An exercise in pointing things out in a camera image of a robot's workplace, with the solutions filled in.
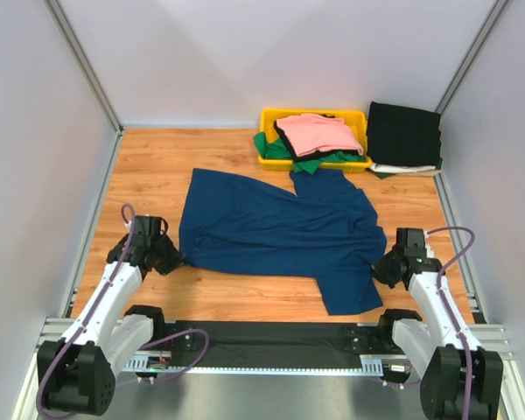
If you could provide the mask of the navy blue t shirt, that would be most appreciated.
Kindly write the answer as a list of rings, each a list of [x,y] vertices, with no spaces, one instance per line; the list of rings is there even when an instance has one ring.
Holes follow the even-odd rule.
[[[187,264],[237,275],[310,277],[330,315],[382,306],[372,266],[387,246],[366,194],[342,171],[291,172],[294,190],[195,169],[179,226]]]

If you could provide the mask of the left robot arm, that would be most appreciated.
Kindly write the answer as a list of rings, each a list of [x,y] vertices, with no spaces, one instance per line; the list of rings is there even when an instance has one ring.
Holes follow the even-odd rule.
[[[134,353],[165,344],[162,309],[127,303],[150,272],[168,275],[184,257],[164,218],[135,215],[124,222],[129,232],[108,252],[101,281],[80,315],[59,339],[38,349],[36,408],[43,418],[103,415]]]

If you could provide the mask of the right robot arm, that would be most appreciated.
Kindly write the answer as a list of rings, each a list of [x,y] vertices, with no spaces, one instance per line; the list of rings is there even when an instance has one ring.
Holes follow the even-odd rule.
[[[449,288],[446,272],[427,242],[430,232],[400,227],[392,249],[373,266],[374,278],[402,283],[420,310],[386,310],[376,341],[400,349],[420,378],[420,401],[429,419],[495,419],[503,362],[474,336]]]

